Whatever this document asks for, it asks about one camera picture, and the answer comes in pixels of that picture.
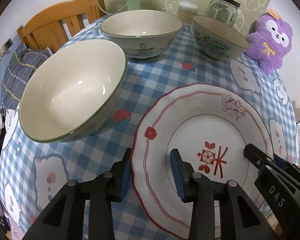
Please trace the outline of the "red patterned white plate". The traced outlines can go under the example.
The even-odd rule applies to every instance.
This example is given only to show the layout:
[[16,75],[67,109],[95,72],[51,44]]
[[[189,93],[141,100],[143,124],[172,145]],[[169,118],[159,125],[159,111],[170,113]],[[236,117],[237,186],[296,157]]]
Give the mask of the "red patterned white plate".
[[132,150],[133,186],[149,219],[179,239],[189,235],[192,204],[177,194],[170,166],[174,148],[210,180],[238,182],[261,207],[264,198],[254,184],[258,170],[244,156],[247,144],[273,155],[263,120],[236,93],[195,83],[162,96],[141,119]]

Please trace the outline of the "green rimmed bowl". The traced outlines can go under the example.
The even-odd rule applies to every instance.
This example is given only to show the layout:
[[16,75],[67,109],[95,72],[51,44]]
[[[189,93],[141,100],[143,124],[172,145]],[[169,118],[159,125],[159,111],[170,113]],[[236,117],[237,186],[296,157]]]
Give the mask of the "green rimmed bowl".
[[172,14],[157,10],[131,10],[110,16],[102,34],[133,59],[149,59],[167,51],[183,28]]
[[116,43],[77,42],[56,52],[32,75],[19,121],[35,142],[70,142],[98,131],[111,116],[127,71]]

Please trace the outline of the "blue floral bowl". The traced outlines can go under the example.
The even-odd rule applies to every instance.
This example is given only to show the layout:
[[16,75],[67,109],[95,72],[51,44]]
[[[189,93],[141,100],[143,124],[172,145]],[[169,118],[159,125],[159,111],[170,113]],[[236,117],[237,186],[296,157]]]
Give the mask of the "blue floral bowl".
[[193,35],[202,51],[215,60],[231,60],[249,48],[247,39],[233,27],[213,18],[192,18]]

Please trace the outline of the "blue checkered tablecloth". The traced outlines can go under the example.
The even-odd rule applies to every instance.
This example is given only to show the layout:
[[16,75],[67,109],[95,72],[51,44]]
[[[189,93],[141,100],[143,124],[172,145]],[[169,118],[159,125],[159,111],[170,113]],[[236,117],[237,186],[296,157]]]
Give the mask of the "blue checkered tablecloth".
[[73,142],[40,144],[23,133],[17,108],[9,115],[0,157],[0,199],[12,239],[22,239],[40,214],[37,200],[47,193],[38,190],[36,183],[47,185],[53,180],[42,178],[43,171],[57,170],[78,181],[94,179],[132,146],[139,121],[158,98],[198,82],[224,87],[247,100],[269,128],[275,153],[298,162],[295,114],[279,73],[264,74],[246,55],[233,61],[212,60],[185,26],[163,54],[128,61],[115,112],[97,134]]

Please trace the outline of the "purple plush bunny toy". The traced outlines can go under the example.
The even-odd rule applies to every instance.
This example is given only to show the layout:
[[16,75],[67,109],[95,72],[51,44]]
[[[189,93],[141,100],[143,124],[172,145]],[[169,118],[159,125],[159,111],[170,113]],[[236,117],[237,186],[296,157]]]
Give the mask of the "purple plush bunny toy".
[[292,38],[289,23],[266,13],[255,22],[255,31],[247,36],[249,48],[245,54],[270,75],[282,67],[283,58],[291,51]]

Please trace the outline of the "plaid blue bedding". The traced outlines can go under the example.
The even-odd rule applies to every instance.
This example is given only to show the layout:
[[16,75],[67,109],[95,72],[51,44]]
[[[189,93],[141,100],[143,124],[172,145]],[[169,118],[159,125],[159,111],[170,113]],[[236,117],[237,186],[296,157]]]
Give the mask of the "plaid blue bedding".
[[52,56],[50,49],[33,49],[25,43],[18,46],[3,77],[2,106],[4,109],[16,109],[30,78],[50,56]]

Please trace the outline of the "glass jar black lid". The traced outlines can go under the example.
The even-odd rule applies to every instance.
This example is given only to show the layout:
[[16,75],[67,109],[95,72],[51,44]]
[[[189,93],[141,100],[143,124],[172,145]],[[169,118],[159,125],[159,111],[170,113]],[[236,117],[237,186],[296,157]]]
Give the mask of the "glass jar black lid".
[[232,27],[240,6],[234,0],[213,0],[209,3],[206,16]]

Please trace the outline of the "cotton swab container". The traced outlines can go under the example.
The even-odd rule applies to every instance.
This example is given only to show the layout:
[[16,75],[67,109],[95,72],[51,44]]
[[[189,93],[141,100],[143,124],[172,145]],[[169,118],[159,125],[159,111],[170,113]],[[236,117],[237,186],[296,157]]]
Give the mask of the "cotton swab container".
[[191,24],[193,16],[197,15],[198,5],[189,1],[180,1],[178,4],[178,18],[183,24]]

